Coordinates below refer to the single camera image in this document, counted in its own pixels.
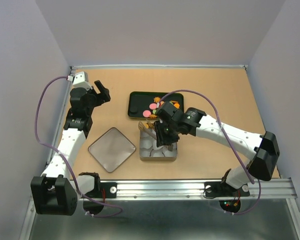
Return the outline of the metal tongs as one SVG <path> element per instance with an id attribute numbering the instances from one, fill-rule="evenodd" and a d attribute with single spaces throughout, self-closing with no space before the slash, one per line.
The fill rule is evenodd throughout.
<path id="1" fill-rule="evenodd" d="M 141 121 L 138 122 L 138 128 L 140 131 L 147 133 L 154 140 L 157 140 L 156 134 L 149 127 L 146 127 L 146 125 L 143 124 Z M 167 145 L 166 147 L 167 147 L 168 151 L 170 151 L 170 152 L 173 151 L 173 145 Z"/>

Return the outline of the black round cookie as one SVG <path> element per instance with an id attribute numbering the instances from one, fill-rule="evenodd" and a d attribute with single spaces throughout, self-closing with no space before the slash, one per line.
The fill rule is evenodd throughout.
<path id="1" fill-rule="evenodd" d="M 138 109 L 137 109 L 136 107 L 131 107 L 131 108 L 129 109 L 129 113 L 130 113 L 131 115 L 135 115 L 135 114 L 138 113 Z"/>

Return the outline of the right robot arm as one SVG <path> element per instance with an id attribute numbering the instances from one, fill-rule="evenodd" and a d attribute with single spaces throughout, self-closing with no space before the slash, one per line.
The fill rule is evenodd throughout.
<path id="1" fill-rule="evenodd" d="M 232 195 L 251 180 L 270 181 L 280 156 L 276 135 L 252 133 L 219 122 L 204 111 L 190 107 L 186 111 L 172 103 L 157 104 L 159 118 L 154 123 L 156 145 L 177 143 L 180 135 L 204 138 L 232 149 L 236 156 L 242 154 L 246 162 L 226 171 L 220 182 L 221 192 Z"/>

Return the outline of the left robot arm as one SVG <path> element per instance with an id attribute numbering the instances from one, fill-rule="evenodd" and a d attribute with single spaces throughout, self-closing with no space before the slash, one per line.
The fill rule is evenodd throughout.
<path id="1" fill-rule="evenodd" d="M 109 90 L 101 81 L 91 86 L 85 80 L 74 80 L 70 91 L 70 108 L 66 114 L 58 147 L 42 142 L 54 151 L 54 156 L 41 176 L 30 183 L 35 210 L 40 215 L 74 214 L 78 200 L 86 197 L 103 197 L 100 177 L 97 173 L 84 172 L 78 177 L 72 169 L 74 161 L 91 130 L 94 108 L 111 100 Z"/>

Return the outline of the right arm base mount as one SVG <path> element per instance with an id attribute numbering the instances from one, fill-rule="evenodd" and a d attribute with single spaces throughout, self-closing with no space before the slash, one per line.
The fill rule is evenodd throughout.
<path id="1" fill-rule="evenodd" d="M 208 199 L 214 198 L 234 198 L 234 197 L 249 197 L 249 189 L 235 189 L 225 182 L 207 181 L 204 183 L 204 197 Z"/>

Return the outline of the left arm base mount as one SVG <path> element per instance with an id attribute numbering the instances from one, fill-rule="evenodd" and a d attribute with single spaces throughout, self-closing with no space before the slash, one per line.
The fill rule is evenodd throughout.
<path id="1" fill-rule="evenodd" d="M 116 182 L 91 182 L 79 186 L 82 193 L 93 199 L 115 199 L 117 197 Z"/>

